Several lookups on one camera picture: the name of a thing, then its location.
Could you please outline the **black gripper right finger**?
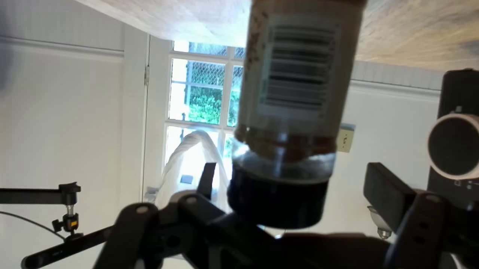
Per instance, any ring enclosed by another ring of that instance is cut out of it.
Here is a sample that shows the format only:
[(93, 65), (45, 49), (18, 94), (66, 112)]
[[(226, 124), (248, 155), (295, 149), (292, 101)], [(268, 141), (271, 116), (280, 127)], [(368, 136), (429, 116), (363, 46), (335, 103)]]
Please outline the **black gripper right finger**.
[(443, 254), (479, 269), (479, 212), (434, 191), (416, 191), (381, 162), (368, 162), (363, 197), (396, 234), (386, 269), (438, 269)]

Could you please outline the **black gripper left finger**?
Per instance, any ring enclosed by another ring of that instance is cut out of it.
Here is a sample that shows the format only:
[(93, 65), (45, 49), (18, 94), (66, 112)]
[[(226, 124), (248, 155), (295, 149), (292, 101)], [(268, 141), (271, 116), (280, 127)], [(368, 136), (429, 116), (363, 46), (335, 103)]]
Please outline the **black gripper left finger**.
[(172, 255), (182, 255), (193, 269), (260, 269), (242, 251), (244, 222), (209, 201), (214, 170), (206, 162), (197, 188), (173, 194), (163, 209), (151, 203), (124, 207), (94, 269), (161, 269)]

